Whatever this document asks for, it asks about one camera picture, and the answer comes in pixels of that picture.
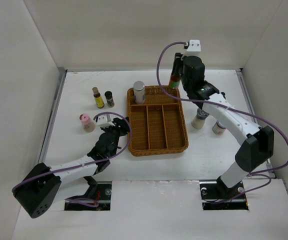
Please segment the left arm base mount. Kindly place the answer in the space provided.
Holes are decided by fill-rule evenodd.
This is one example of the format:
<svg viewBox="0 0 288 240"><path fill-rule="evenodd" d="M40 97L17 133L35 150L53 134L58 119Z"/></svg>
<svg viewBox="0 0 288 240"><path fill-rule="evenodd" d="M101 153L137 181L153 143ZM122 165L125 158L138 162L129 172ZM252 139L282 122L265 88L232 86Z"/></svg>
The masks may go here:
<svg viewBox="0 0 288 240"><path fill-rule="evenodd" d="M96 181L93 177L83 178L87 181L88 189L82 195L75 195L64 204L65 211L110 211L112 197L111 181Z"/></svg>

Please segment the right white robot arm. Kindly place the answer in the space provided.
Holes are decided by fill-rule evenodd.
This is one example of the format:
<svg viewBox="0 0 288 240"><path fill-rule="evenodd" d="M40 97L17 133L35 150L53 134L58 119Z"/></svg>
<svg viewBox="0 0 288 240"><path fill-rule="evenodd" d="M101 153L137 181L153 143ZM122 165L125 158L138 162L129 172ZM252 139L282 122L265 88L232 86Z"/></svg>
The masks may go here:
<svg viewBox="0 0 288 240"><path fill-rule="evenodd" d="M227 198L243 178L273 155L274 130L248 120L206 81L205 65L198 56L175 53L172 71L180 77L188 99L214 117L240 145L233 164L216 180L217 194Z"/></svg>

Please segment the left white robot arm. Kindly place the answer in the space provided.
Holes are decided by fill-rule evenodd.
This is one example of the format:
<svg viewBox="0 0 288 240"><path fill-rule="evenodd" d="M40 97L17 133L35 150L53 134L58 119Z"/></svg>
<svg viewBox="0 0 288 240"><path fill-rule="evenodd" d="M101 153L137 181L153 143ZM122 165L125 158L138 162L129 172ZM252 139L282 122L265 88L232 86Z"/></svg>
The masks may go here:
<svg viewBox="0 0 288 240"><path fill-rule="evenodd" d="M94 176L102 173L111 159L125 148L119 147L121 137L132 134L130 119L116 117L102 128L94 147L85 156L56 166L39 163L12 189L12 194L32 218L42 216L53 203L64 200L66 205L97 209L101 192Z"/></svg>

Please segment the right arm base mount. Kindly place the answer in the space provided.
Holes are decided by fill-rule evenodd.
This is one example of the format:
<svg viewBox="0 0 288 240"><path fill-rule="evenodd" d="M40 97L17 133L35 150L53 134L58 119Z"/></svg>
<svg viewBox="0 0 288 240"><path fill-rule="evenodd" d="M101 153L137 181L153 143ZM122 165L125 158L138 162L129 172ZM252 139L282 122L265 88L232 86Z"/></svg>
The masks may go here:
<svg viewBox="0 0 288 240"><path fill-rule="evenodd" d="M200 181L199 188L205 211L249 210L242 181L224 193L219 190L215 180Z"/></svg>

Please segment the white jar silver lid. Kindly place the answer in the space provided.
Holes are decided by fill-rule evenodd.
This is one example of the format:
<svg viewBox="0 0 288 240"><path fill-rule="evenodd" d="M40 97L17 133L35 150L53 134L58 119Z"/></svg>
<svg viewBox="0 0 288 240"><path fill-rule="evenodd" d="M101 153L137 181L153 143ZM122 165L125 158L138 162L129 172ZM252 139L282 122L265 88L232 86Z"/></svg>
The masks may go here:
<svg viewBox="0 0 288 240"><path fill-rule="evenodd" d="M142 81L136 81L133 84L133 95L137 104L145 103L145 84Z"/></svg>

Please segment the jar with red white lid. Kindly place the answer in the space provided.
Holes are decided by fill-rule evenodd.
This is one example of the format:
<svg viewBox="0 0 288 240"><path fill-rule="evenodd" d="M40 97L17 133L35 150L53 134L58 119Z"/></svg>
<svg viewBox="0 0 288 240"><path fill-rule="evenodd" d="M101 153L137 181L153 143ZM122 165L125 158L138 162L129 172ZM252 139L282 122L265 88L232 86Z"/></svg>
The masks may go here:
<svg viewBox="0 0 288 240"><path fill-rule="evenodd" d="M222 125L218 120L216 121L216 123L214 124L214 126L212 127L212 131L216 134L216 135L222 135L225 131L226 131L226 127L224 125Z"/></svg>

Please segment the red sauce bottle green label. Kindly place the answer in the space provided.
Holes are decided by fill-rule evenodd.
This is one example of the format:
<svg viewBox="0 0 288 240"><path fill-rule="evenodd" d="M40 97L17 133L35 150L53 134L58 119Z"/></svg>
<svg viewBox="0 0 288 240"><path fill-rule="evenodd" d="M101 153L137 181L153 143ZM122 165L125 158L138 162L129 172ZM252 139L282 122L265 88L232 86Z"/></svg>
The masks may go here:
<svg viewBox="0 0 288 240"><path fill-rule="evenodd" d="M171 89L178 89L181 83L181 73L179 71L172 72L169 78L168 86Z"/></svg>

